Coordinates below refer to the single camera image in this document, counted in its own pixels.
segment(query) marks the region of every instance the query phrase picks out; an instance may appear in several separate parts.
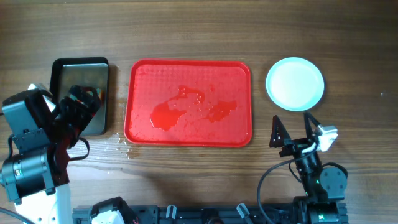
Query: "black tray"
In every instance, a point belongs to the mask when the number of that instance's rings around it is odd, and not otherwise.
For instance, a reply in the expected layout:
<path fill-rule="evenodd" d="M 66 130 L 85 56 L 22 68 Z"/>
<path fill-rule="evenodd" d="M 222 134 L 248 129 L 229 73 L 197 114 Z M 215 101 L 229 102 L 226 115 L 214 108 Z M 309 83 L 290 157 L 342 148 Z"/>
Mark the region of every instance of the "black tray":
<path fill-rule="evenodd" d="M 103 104 L 82 135 L 105 133 L 108 107 L 109 63 L 104 57 L 60 58 L 52 65 L 50 92 L 52 101 L 58 103 L 67 96 L 72 85 L 100 88 L 105 96 Z"/>

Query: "wood grain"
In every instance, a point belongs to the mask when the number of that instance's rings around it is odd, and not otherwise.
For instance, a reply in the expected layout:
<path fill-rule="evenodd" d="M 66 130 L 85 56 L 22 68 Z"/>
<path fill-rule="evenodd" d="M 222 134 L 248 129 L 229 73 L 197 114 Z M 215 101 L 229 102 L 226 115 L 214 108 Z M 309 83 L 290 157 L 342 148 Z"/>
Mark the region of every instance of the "wood grain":
<path fill-rule="evenodd" d="M 350 223 L 398 221 L 398 4 L 396 1 L 17 1 L 0 3 L 0 100 L 49 85 L 52 62 L 104 56 L 111 63 L 109 129 L 68 166 L 72 206 L 122 196 L 130 205 L 256 203 L 260 176 L 282 161 L 269 149 L 272 116 L 293 138 L 301 113 L 266 95 L 270 67 L 303 57 L 326 82 L 311 112 L 339 138 L 321 155 L 349 171 Z M 129 69 L 140 58 L 240 60 L 252 71 L 254 135 L 241 149 L 149 147 L 124 137 Z M 0 117 L 0 161 L 11 133 Z M 70 154 L 84 153 L 82 144 Z M 264 183 L 264 202 L 303 195 L 286 167 Z M 0 206 L 13 209 L 4 190 Z M 17 223 L 0 215 L 2 223 Z"/>

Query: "white dish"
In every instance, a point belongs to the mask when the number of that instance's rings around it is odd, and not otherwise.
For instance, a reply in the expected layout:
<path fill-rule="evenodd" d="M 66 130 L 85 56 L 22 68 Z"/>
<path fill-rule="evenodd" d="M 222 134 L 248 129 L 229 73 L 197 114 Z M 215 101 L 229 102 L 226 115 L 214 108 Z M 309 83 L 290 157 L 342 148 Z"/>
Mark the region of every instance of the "white dish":
<path fill-rule="evenodd" d="M 319 69 L 308 60 L 291 57 L 271 67 L 266 79 L 271 100 L 289 111 L 305 111 L 323 95 L 325 83 Z"/>

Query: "black cable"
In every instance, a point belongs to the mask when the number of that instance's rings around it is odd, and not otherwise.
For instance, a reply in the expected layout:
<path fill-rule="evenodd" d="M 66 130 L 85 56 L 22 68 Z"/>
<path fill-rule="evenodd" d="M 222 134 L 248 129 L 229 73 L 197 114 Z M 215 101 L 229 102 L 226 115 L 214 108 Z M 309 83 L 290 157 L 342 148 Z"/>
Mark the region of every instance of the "black cable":
<path fill-rule="evenodd" d="M 26 223 L 26 224 L 35 224 L 34 222 L 30 221 L 30 220 L 27 219 L 26 217 L 23 217 L 22 215 L 20 215 L 20 214 L 18 214 L 18 213 L 15 213 L 15 212 L 13 212 L 13 211 L 10 211 L 10 210 L 8 210 L 8 209 L 1 208 L 1 207 L 0 207 L 0 212 L 3 212 L 4 214 L 7 214 L 7 215 L 12 216 L 12 217 L 14 217 L 14 218 L 17 218 L 17 219 L 19 219 L 20 221 L 22 221 L 22 222 L 24 222 L 24 223 Z"/>
<path fill-rule="evenodd" d="M 339 165 L 339 164 L 337 164 L 337 163 L 335 163 L 335 162 L 327 162 L 327 163 L 325 163 L 325 164 L 322 164 L 322 167 L 325 167 L 325 166 L 334 166 L 334 167 L 337 167 L 339 170 L 341 170 L 341 171 L 344 173 L 344 175 L 345 175 L 346 177 L 348 177 L 348 171 L 347 171 L 342 165 Z"/>
<path fill-rule="evenodd" d="M 290 163 L 289 163 L 289 170 L 290 170 L 290 172 L 292 173 L 292 175 L 294 176 L 294 178 L 296 178 L 296 180 L 297 180 L 299 183 L 301 183 L 302 181 L 300 180 L 300 178 L 297 177 L 297 175 L 293 172 L 292 167 L 290 166 L 291 164 L 292 164 L 292 163 L 290 162 Z"/>
<path fill-rule="evenodd" d="M 257 204 L 258 204 L 258 206 L 259 206 L 260 212 L 262 213 L 262 215 L 264 216 L 264 218 L 266 218 L 266 220 L 267 220 L 267 222 L 268 222 L 269 224 L 275 224 L 275 223 L 268 217 L 266 211 L 264 211 L 264 209 L 263 209 L 263 207 L 262 207 L 262 204 L 261 204 L 261 185 L 262 185 L 262 182 L 264 181 L 264 179 L 266 178 L 266 176 L 267 176 L 269 173 L 271 173 L 274 169 L 276 169 L 276 168 L 278 168 L 278 167 L 280 167 L 280 166 L 286 165 L 286 164 L 288 164 L 288 163 L 290 163 L 290 162 L 296 162 L 296 161 L 305 159 L 305 158 L 307 158 L 308 156 L 311 156 L 312 154 L 314 154 L 314 153 L 317 151 L 317 148 L 318 148 L 318 143 L 316 143 L 315 148 L 314 148 L 314 150 L 313 150 L 312 152 L 310 152 L 310 153 L 308 153 L 307 155 L 305 155 L 305 156 L 303 156 L 303 157 L 301 157 L 301 158 L 298 158 L 298 159 L 289 159 L 289 160 L 287 160 L 287 161 L 278 163 L 278 164 L 272 166 L 271 168 L 269 168 L 269 169 L 267 170 L 267 172 L 266 172 L 265 174 L 263 174 L 262 177 L 260 178 L 260 182 L 259 182 L 259 185 L 258 185 L 258 187 L 257 187 Z"/>
<path fill-rule="evenodd" d="M 13 151 L 12 151 L 12 137 L 14 137 L 13 134 L 11 134 L 8 137 L 8 159 L 10 159 L 12 157 L 12 153 L 13 153 Z"/>
<path fill-rule="evenodd" d="M 79 140 L 81 140 L 82 142 L 84 142 L 86 144 L 87 153 L 84 156 L 78 156 L 78 157 L 70 158 L 69 161 L 79 161 L 79 160 L 82 160 L 82 159 L 86 159 L 88 154 L 90 153 L 90 145 L 88 144 L 88 141 L 85 138 L 83 138 L 83 137 L 79 137 Z"/>

